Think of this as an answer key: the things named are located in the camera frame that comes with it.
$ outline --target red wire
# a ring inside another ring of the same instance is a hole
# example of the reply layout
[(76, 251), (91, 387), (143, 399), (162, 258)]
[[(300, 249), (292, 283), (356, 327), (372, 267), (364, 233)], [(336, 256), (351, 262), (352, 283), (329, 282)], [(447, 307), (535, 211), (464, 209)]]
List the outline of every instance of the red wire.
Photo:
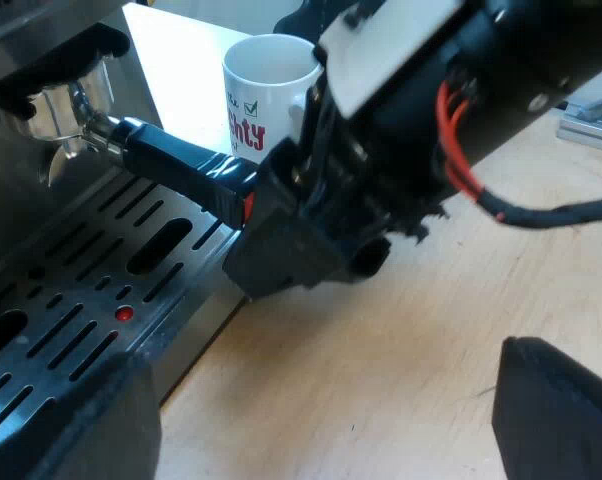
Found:
[(443, 82), (439, 88), (436, 103), (437, 124), (439, 127), (439, 139), (445, 151), (448, 162), (454, 165), (454, 170), (446, 165), (446, 173), (450, 182), (459, 191), (465, 192), (475, 201), (483, 191), (483, 185), (472, 174), (470, 164), (457, 140), (456, 131), (459, 121), (467, 112), (470, 104), (464, 101), (454, 112), (452, 120), (448, 115), (448, 104), (450, 102), (450, 88), (447, 82)]

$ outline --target green checkmark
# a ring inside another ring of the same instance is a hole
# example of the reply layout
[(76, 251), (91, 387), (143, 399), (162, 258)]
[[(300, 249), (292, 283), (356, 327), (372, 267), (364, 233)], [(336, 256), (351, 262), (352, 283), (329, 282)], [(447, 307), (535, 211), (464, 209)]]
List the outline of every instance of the green checkmark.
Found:
[(250, 117), (256, 117), (258, 103), (259, 102), (254, 102), (254, 103), (243, 102), (243, 110), (245, 111), (245, 114)]

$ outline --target cable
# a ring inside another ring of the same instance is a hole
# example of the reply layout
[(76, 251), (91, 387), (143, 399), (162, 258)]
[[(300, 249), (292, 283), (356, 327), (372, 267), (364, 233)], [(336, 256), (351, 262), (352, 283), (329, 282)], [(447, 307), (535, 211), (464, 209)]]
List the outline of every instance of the cable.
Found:
[(436, 102), (436, 117), (439, 127), (439, 141), (447, 156), (445, 171), (450, 183), (466, 193), (474, 202), (505, 225), (529, 229), (548, 229), (581, 225), (602, 221), (602, 200), (564, 205), (549, 210), (537, 210), (512, 205), (485, 188), (472, 173), (463, 148), (457, 139), (459, 122), (470, 108), (469, 100), (463, 100), (449, 115), (458, 92), (450, 95), (447, 82), (439, 88)]

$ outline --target white mug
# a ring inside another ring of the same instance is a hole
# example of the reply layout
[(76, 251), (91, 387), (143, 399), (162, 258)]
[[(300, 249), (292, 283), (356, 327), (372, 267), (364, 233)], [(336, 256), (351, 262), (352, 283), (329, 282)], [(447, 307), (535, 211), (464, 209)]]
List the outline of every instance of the white mug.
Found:
[(323, 71), (313, 48), (281, 34), (230, 47), (223, 72), (234, 156), (261, 162), (284, 138), (299, 141), (306, 92)]

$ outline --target black cable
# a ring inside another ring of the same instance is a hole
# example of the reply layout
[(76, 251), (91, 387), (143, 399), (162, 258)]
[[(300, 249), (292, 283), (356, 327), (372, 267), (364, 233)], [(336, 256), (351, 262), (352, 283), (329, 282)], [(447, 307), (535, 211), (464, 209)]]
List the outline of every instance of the black cable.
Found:
[(551, 210), (533, 210), (512, 205), (484, 189), (477, 205), (499, 223), (529, 229), (548, 229), (602, 222), (602, 200), (563, 205)]

